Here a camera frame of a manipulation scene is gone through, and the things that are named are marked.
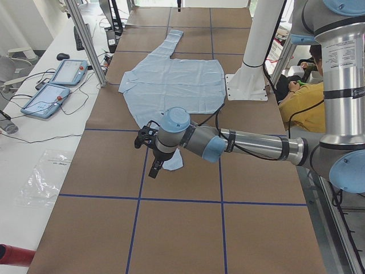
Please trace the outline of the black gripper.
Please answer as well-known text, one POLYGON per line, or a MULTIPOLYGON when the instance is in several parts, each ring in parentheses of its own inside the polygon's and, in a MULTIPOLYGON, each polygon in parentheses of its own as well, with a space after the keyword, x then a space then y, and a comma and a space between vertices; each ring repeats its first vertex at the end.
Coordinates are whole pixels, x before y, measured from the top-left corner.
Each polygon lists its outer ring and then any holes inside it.
POLYGON ((173 157, 174 153, 175 152, 165 153, 158 149, 153 150, 155 160, 152 163, 148 176, 155 179, 159 171, 162 169, 163 163, 170 160, 173 157))

